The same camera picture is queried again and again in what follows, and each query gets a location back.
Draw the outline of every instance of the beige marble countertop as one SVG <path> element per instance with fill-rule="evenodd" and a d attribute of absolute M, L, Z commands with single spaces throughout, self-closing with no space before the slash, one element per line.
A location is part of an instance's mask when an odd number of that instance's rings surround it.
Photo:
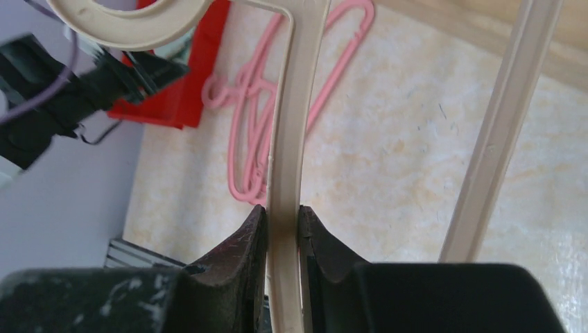
<path fill-rule="evenodd" d="M 316 85 L 356 30 L 352 11 L 326 36 Z M 270 13 L 236 4 L 216 70 L 233 78 Z M 277 79 L 279 50 L 266 77 Z M 302 203 L 372 261 L 438 258 L 500 58 L 377 8 L 306 142 Z M 526 267 L 570 332 L 588 332 L 588 95 L 542 76 L 480 261 Z M 124 238 L 193 261 L 251 210 L 227 188 L 232 111 L 197 129 L 147 126 Z"/>

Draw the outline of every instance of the purple wire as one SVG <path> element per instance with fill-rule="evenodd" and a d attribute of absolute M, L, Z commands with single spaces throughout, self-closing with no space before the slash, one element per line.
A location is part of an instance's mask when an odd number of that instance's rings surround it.
<path fill-rule="evenodd" d="M 57 15 L 53 14 L 53 12 L 51 12 L 49 9 L 31 0 L 24 1 L 31 5 L 31 7 L 36 9 L 41 14 L 61 22 L 61 19 Z M 59 73 L 59 76 L 56 78 L 56 80 L 53 81 L 53 83 L 51 83 L 45 90 L 40 92 L 37 96 L 10 109 L 7 115 L 0 118 L 0 125 L 3 125 L 15 118 L 18 118 L 23 114 L 30 112 L 31 110 L 34 110 L 37 106 L 47 102 L 69 82 L 69 77 L 74 72 L 73 68 L 76 66 L 76 63 L 78 62 L 78 35 L 73 31 L 71 34 L 71 42 L 73 43 L 73 49 L 71 50 L 69 62 L 63 68 L 61 73 Z"/>

